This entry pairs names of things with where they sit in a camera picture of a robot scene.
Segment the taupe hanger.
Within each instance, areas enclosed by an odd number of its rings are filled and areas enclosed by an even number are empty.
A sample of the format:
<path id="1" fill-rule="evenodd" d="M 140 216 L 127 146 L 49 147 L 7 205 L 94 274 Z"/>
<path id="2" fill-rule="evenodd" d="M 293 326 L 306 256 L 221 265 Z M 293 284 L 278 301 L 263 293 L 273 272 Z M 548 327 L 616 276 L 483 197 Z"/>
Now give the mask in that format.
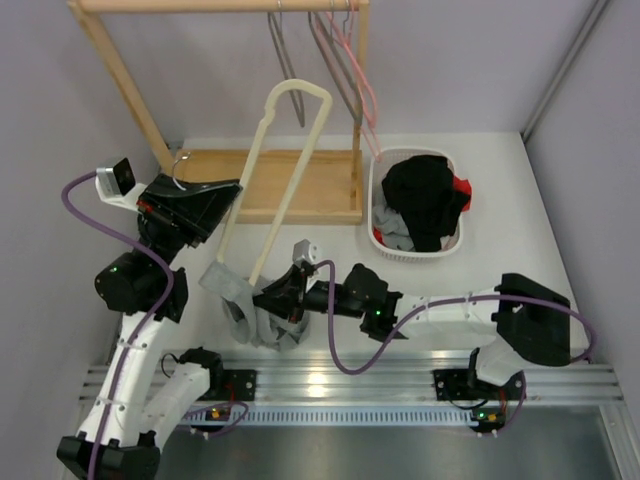
<path id="1" fill-rule="evenodd" d="M 308 13 L 307 19 L 312 37 L 343 103 L 355 125 L 361 126 L 363 120 L 362 99 L 354 73 L 339 52 L 337 37 L 330 32 L 330 27 L 321 19 L 319 12 Z"/>

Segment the red tank top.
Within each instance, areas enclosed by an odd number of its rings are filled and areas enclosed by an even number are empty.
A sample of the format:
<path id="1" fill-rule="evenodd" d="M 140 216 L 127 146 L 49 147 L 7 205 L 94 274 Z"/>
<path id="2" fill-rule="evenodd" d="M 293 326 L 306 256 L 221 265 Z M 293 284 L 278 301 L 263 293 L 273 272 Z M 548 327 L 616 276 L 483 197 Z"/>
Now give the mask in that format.
<path id="1" fill-rule="evenodd" d="M 472 187 L 471 184 L 468 180 L 462 180 L 460 178 L 458 178 L 457 176 L 454 175 L 453 177 L 453 187 L 454 187 L 454 191 L 457 193 L 463 193 L 465 195 L 468 195 L 469 197 L 471 197 L 472 195 Z M 373 189 L 373 194 L 372 194 L 372 208 L 370 210 L 371 212 L 371 220 L 372 220 L 372 210 L 373 207 L 376 205 L 387 205 L 387 202 L 385 200 L 384 197 L 384 193 L 382 190 L 382 186 L 378 185 L 375 186 Z M 378 239 L 378 235 L 374 232 L 373 229 L 373 223 L 372 223 L 372 233 L 374 236 L 374 240 L 381 246 L 384 246 L 381 244 L 380 240 Z M 440 246 L 441 246 L 441 250 L 447 250 L 450 247 L 452 247 L 454 245 L 455 241 L 453 236 L 445 236 L 445 237 L 441 237 L 440 239 Z"/>

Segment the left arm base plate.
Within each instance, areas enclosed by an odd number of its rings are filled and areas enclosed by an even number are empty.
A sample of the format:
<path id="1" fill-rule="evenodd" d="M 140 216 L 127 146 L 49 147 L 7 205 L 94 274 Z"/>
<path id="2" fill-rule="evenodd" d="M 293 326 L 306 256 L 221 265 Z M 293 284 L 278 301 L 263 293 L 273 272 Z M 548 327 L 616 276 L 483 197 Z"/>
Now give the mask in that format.
<path id="1" fill-rule="evenodd" d="M 257 377 L 258 372 L 252 369 L 226 370 L 222 380 L 222 399 L 252 402 L 256 395 Z"/>

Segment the beige hanger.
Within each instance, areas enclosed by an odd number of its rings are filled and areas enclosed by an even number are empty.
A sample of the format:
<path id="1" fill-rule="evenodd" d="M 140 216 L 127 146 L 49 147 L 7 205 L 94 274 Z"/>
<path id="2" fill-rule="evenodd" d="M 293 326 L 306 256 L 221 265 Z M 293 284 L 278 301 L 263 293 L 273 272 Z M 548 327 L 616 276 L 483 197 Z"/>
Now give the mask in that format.
<path id="1" fill-rule="evenodd" d="M 291 61 L 289 51 L 287 49 L 286 41 L 282 29 L 283 20 L 283 4 L 281 0 L 276 1 L 276 13 L 267 13 L 268 29 L 271 36 L 272 44 L 274 46 L 278 63 L 283 75 L 284 80 L 297 79 L 297 75 Z M 297 122 L 301 128 L 306 126 L 305 104 L 303 94 L 300 90 L 290 90 L 289 97 L 291 100 L 292 108 L 295 113 Z"/>

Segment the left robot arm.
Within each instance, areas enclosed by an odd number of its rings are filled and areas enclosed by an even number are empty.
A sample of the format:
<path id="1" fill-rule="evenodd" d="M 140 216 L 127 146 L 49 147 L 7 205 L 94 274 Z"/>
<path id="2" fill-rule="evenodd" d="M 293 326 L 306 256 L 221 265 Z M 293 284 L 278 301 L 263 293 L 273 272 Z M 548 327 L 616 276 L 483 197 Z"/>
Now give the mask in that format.
<path id="1" fill-rule="evenodd" d="M 94 181 L 103 202 L 136 213 L 138 238 L 100 223 L 72 203 L 72 191 L 88 181 Z M 149 390 L 189 298 L 185 269 L 173 270 L 170 264 L 181 249 L 209 239 L 241 191 L 237 179 L 177 186 L 160 174 L 148 185 L 128 180 L 110 194 L 96 172 L 63 187 L 61 200 L 74 217 L 131 248 L 94 280 L 98 296 L 120 314 L 122 324 L 88 416 L 57 447 L 57 458 L 76 478 L 154 478 L 168 438 L 192 405 L 224 392 L 222 361 L 203 348 L 186 351 L 160 391 L 151 395 Z"/>

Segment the light grey tank top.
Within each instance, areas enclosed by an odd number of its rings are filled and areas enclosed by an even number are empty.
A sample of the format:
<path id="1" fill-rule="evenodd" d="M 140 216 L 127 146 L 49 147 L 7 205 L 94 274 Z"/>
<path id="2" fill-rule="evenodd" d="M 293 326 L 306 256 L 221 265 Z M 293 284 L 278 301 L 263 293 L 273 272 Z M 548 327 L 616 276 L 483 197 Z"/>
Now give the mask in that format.
<path id="1" fill-rule="evenodd" d="M 374 232 L 385 247 L 404 252 L 415 250 L 408 227 L 402 216 L 386 205 L 376 205 L 372 210 Z"/>

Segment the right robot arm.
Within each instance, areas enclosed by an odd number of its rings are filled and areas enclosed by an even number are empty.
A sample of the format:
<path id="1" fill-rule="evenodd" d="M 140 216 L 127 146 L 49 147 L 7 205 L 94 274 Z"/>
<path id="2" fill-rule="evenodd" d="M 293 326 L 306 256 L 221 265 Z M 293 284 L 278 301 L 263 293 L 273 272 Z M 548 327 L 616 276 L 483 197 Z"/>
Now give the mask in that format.
<path id="1" fill-rule="evenodd" d="M 485 337 L 465 373 L 467 389 L 478 397 L 490 396 L 531 365 L 572 362 L 569 300 L 524 275 L 506 273 L 492 290 L 426 297 L 390 290 L 361 263 L 341 283 L 316 279 L 319 268 L 292 266 L 254 295 L 255 306 L 289 322 L 307 312 L 358 318 L 361 332 L 383 347 L 433 334 Z"/>

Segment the black tank top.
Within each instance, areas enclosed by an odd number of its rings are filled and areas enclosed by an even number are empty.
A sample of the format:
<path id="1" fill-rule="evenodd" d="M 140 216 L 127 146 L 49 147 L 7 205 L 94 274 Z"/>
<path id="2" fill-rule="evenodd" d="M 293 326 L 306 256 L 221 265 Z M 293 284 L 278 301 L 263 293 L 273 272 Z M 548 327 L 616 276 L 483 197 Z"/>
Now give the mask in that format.
<path id="1" fill-rule="evenodd" d="M 405 221 L 416 252 L 441 250 L 440 239 L 452 236 L 471 197 L 457 193 L 444 157 L 416 155 L 393 165 L 381 182 L 388 207 Z"/>

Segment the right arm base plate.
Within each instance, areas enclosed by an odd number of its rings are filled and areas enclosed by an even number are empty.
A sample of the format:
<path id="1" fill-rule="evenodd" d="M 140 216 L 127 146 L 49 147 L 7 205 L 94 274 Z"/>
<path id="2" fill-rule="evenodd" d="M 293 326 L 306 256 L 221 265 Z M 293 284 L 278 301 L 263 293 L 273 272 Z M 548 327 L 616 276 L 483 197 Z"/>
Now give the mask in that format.
<path id="1" fill-rule="evenodd" d="M 437 369 L 432 372 L 435 394 L 438 401 L 477 400 L 468 385 L 468 372 L 465 369 Z"/>

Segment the pink hanger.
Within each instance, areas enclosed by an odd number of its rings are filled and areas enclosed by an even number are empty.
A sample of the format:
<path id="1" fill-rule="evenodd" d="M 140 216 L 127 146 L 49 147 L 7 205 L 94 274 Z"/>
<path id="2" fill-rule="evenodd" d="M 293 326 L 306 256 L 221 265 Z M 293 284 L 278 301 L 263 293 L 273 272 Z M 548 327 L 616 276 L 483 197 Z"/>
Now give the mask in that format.
<path id="1" fill-rule="evenodd" d="M 365 61 L 362 58 L 368 48 L 368 1 L 345 1 L 345 20 L 341 27 L 333 12 L 326 13 L 330 26 L 330 39 L 337 43 L 351 67 L 351 78 L 355 82 L 354 97 L 359 101 L 356 107 L 357 135 L 364 139 L 376 163 L 383 159 L 382 148 L 376 133 L 378 122 L 378 102 L 375 91 L 365 73 Z"/>
<path id="2" fill-rule="evenodd" d="M 343 21 L 343 25 L 339 27 L 335 20 L 335 14 L 327 14 L 326 17 L 330 22 L 331 32 L 337 36 L 338 44 L 342 47 L 349 58 L 355 74 L 356 88 L 359 98 L 362 102 L 362 113 L 366 119 L 366 124 L 370 130 L 377 126 L 378 120 L 378 104 L 375 92 L 370 85 L 363 67 L 360 65 L 351 48 L 351 36 L 354 24 L 354 14 L 356 13 L 356 5 L 353 1 L 346 1 L 347 17 Z"/>

